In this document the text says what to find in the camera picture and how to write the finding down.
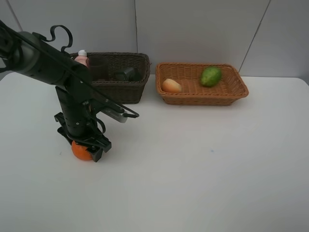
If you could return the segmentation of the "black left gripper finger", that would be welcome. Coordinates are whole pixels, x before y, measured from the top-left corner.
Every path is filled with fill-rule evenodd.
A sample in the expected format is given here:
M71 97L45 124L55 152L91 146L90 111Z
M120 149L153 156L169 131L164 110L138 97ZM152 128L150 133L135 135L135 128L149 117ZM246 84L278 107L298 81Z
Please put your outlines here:
M93 147L89 150L91 158L94 162L98 162L103 154L103 149L99 147Z

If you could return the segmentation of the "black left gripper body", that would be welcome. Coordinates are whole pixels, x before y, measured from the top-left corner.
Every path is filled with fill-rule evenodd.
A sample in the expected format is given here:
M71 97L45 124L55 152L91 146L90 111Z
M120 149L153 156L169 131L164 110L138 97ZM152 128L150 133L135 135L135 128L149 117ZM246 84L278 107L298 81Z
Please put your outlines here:
M105 124L97 118L97 112L92 108L90 90L71 90L55 87L61 112L55 115L55 121L60 123L58 132L71 144L73 141L87 147L90 153L107 152L111 142L104 136Z

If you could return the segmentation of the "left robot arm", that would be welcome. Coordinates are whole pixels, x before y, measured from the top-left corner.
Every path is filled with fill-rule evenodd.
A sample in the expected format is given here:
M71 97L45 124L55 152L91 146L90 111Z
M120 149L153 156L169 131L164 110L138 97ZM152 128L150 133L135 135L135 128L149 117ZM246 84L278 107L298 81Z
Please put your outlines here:
M110 150L104 123L96 116L103 104L92 96L91 76L85 65L48 45L41 35L16 32L3 22L0 57L5 64L1 72L13 71L55 86L62 110L54 116L60 124L57 132L70 145L85 147L94 162Z

